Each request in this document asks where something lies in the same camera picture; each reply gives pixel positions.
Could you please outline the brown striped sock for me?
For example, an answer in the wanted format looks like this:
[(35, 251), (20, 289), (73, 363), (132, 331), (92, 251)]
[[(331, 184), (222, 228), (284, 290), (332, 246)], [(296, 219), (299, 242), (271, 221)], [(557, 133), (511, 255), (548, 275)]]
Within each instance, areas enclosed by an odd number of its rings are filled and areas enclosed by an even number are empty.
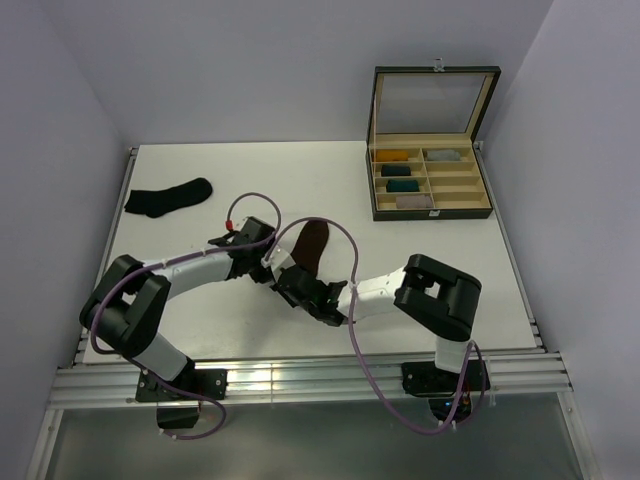
[(329, 240), (328, 223), (322, 220), (307, 221), (294, 245), (291, 258), (305, 271), (316, 277), (320, 259)]

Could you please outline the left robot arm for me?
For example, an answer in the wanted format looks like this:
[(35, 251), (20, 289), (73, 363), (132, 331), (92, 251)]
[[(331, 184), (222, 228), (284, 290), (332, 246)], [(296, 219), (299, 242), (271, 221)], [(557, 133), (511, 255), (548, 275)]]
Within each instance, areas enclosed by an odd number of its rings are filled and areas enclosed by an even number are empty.
[(201, 286), (244, 275), (259, 277), (261, 259), (273, 244), (275, 228), (253, 216), (240, 230), (209, 242), (202, 253), (156, 269), (121, 255), (113, 261), (83, 306), (79, 321), (117, 355), (159, 377), (172, 399), (204, 390), (195, 364), (159, 333), (166, 303)]

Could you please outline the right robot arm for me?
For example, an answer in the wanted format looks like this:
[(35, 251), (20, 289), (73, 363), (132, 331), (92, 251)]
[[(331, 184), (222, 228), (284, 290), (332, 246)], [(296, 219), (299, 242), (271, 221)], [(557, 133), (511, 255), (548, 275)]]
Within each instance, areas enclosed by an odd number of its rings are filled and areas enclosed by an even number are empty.
[(326, 325), (404, 313), (436, 337), (435, 383), (452, 390), (466, 379), (464, 357), (482, 291), (476, 277), (422, 254), (389, 274), (358, 283), (324, 283), (288, 254), (266, 266), (277, 293)]

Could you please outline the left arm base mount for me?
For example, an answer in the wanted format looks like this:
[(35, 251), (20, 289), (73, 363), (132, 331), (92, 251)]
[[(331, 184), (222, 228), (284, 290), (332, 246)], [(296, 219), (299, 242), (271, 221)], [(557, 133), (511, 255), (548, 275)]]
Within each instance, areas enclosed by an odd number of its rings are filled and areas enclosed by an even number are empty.
[[(204, 438), (217, 433), (226, 421), (227, 412), (220, 401), (226, 396), (227, 375), (226, 369), (194, 369), (169, 382), (151, 372), (141, 372), (135, 401), (157, 404), (156, 423), (163, 434), (181, 440)], [(219, 419), (209, 431), (191, 433), (205, 403), (219, 409)]]

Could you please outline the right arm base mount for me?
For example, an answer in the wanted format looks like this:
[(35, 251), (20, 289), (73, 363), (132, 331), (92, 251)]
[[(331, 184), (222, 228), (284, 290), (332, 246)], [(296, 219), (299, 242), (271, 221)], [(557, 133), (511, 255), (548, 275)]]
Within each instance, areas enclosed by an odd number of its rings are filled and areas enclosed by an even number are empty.
[[(416, 398), (426, 398), (432, 415), (439, 422), (444, 422), (453, 406), (460, 375), (437, 369), (434, 361), (402, 363), (401, 374), (404, 392)], [(470, 360), (452, 424), (457, 426), (467, 420), (474, 411), (473, 396), (478, 393), (482, 398), (482, 392), (488, 393), (490, 388), (486, 365), (479, 360)]]

